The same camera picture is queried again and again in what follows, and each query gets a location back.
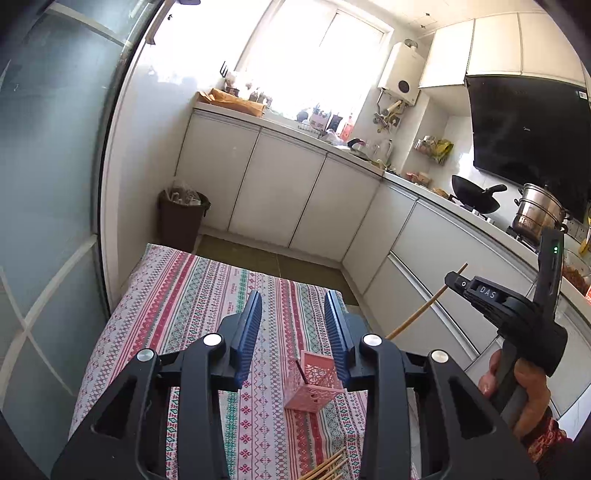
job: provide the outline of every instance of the pink basket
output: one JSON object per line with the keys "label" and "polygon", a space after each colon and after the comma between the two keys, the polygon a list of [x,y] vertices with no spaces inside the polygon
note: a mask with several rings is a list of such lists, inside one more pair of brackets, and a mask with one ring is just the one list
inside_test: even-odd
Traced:
{"label": "pink basket", "polygon": [[336,376],[335,361],[330,356],[302,350],[301,372],[296,359],[292,359],[288,367],[283,397],[285,408],[315,413],[344,392],[343,385]]}

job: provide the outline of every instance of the window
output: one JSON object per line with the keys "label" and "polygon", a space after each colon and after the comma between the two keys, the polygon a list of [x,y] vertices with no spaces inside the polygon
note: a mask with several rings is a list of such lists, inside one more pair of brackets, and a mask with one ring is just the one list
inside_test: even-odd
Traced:
{"label": "window", "polygon": [[356,113],[376,74],[384,32],[323,0],[286,0],[253,46],[246,72],[287,118],[317,103]]}

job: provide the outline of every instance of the bottle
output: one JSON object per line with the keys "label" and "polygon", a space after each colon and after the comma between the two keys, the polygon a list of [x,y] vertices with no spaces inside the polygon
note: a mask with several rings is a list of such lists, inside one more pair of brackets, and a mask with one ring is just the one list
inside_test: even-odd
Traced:
{"label": "bottle", "polygon": [[351,134],[351,130],[353,130],[353,114],[349,115],[349,119],[345,126],[343,127],[343,131],[340,133],[339,137],[342,141],[346,142],[349,139],[349,135]]}

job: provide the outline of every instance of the food bowl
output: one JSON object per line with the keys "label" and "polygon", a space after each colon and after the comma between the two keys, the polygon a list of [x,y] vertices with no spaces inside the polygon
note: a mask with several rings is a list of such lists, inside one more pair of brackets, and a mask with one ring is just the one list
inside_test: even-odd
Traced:
{"label": "food bowl", "polygon": [[571,250],[564,250],[562,276],[585,295],[591,286],[591,267]]}

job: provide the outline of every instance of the sleeve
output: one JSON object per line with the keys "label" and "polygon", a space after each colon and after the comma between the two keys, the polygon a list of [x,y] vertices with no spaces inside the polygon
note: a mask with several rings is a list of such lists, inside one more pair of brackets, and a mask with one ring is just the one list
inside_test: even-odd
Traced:
{"label": "sleeve", "polygon": [[566,436],[566,432],[560,430],[558,422],[552,418],[550,408],[546,409],[544,417],[534,430],[522,439],[522,444],[527,449],[531,460],[538,466],[541,478],[546,477],[545,472],[554,462],[554,457],[572,443],[573,441]]}

